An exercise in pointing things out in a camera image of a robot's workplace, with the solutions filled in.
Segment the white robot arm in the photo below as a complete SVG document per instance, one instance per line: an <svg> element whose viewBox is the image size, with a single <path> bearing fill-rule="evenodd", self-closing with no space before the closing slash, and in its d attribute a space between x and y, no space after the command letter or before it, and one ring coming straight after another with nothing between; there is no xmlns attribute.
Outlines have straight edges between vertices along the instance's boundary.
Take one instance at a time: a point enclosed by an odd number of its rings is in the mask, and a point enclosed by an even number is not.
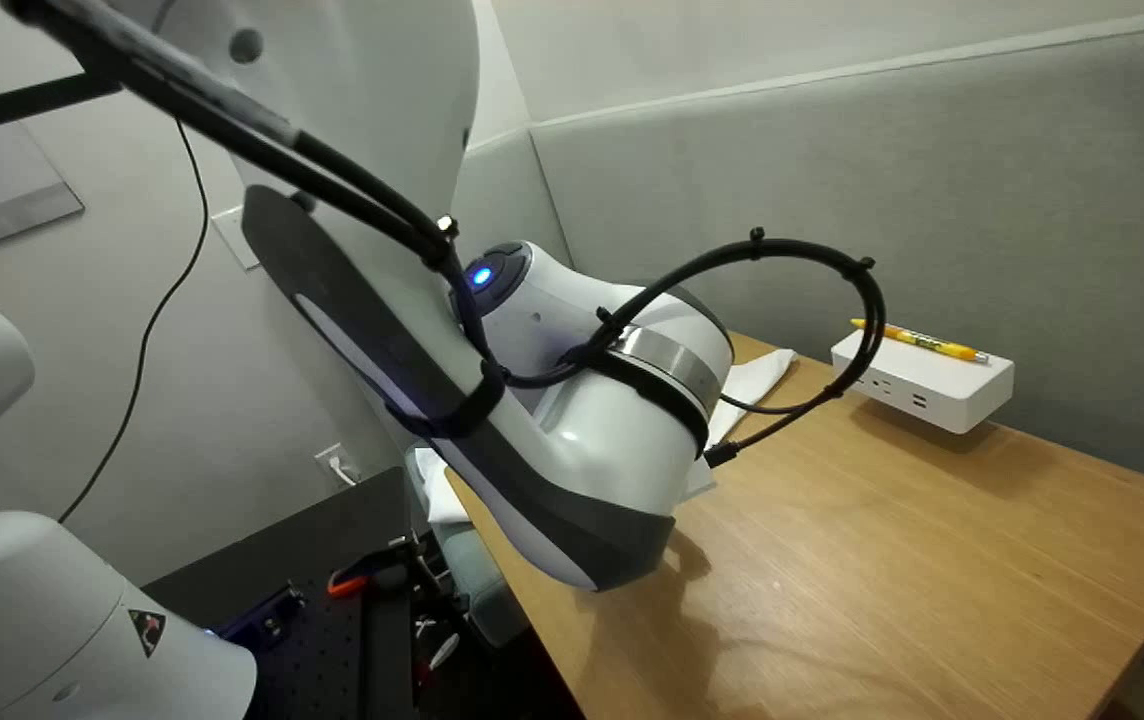
<svg viewBox="0 0 1144 720"><path fill-rule="evenodd" d="M0 0L80 71L0 126L133 94L224 146L242 241L322 344L492 508L539 574L649 576L709 478L725 330L535 245L457 257L474 120L472 0ZM242 720L259 668L63 526L0 512L0 720Z"/></svg>

